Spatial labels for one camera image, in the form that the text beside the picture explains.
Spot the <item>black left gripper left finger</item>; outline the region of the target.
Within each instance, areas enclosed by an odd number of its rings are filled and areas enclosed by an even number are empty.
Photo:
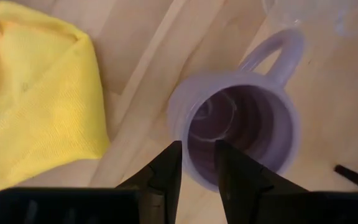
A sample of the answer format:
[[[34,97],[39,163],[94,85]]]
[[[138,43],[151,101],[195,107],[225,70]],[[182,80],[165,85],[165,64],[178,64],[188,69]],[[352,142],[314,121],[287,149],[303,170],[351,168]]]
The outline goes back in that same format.
[[[173,141],[156,158],[117,186],[133,190],[137,205],[126,223],[175,224],[182,175],[182,143]]]

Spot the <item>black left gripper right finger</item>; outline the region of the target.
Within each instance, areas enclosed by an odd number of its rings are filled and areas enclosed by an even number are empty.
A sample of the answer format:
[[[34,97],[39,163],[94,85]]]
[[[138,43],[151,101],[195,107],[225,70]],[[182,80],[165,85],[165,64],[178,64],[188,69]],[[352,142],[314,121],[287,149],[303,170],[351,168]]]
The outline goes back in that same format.
[[[306,189],[226,141],[215,142],[219,193],[228,223],[306,223]]]

